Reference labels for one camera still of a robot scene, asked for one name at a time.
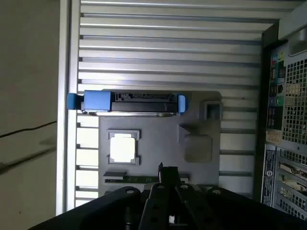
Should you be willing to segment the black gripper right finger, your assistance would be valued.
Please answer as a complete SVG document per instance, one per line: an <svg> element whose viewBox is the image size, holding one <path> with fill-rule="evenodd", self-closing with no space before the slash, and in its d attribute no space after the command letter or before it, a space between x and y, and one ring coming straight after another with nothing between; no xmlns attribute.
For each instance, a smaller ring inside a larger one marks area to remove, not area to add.
<svg viewBox="0 0 307 230"><path fill-rule="evenodd" d="M307 222L245 196L214 186L183 183L177 167L167 168L172 230L305 230Z"/></svg>

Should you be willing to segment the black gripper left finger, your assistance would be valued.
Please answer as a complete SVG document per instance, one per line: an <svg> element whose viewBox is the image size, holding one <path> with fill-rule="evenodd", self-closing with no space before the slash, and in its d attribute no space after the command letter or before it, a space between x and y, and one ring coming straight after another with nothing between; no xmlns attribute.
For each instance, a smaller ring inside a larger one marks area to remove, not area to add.
<svg viewBox="0 0 307 230"><path fill-rule="evenodd" d="M141 192L125 186L46 220L35 230L166 230L169 228L169 167Z"/></svg>

